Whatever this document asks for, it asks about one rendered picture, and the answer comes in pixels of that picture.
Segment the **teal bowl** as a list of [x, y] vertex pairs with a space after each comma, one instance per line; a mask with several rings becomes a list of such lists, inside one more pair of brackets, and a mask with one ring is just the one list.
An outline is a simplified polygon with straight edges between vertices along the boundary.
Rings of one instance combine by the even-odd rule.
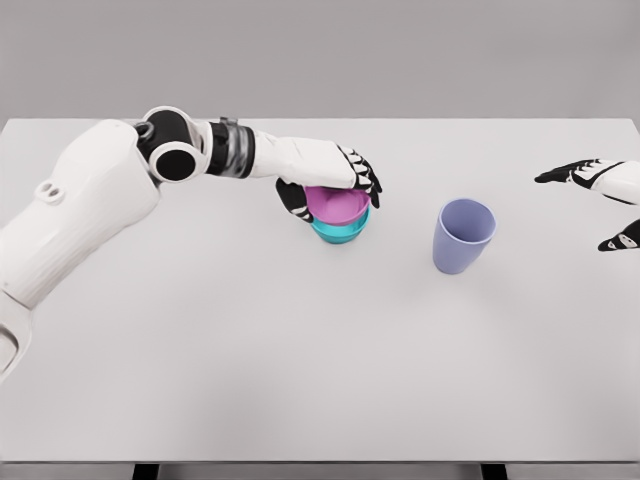
[[315, 219], [311, 227], [314, 232], [329, 244], [345, 244], [356, 239], [365, 229], [369, 222], [370, 208], [367, 207], [363, 214], [354, 222], [346, 225], [331, 225]]

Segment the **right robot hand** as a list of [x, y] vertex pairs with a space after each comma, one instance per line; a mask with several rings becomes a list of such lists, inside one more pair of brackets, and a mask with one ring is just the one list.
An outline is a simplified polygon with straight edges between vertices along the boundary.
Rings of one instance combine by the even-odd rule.
[[[538, 184], [568, 183], [618, 203], [640, 206], [640, 161], [584, 159], [534, 178]], [[598, 245], [600, 252], [640, 249], [640, 218]]]

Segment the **pink bowl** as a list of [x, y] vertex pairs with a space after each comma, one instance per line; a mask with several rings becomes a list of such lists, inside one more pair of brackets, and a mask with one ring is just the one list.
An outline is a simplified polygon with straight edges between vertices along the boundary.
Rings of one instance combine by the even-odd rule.
[[304, 191], [310, 213], [333, 226], [355, 222], [370, 205], [370, 197], [362, 190], [307, 186]]

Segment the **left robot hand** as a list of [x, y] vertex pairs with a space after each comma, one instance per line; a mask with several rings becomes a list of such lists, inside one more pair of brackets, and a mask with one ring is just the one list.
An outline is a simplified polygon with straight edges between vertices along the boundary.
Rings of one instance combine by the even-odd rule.
[[298, 219], [306, 223], [314, 220], [305, 187], [362, 191], [374, 208], [380, 207], [380, 181], [356, 150], [332, 141], [297, 137], [281, 138], [276, 146], [276, 191], [286, 210]]

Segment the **lavender cup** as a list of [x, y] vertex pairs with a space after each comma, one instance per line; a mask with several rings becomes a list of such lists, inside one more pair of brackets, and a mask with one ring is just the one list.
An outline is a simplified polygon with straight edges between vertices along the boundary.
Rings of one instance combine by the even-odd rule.
[[439, 211], [432, 259], [446, 274], [460, 274], [474, 263], [493, 239], [497, 220], [485, 204], [470, 198], [448, 201]]

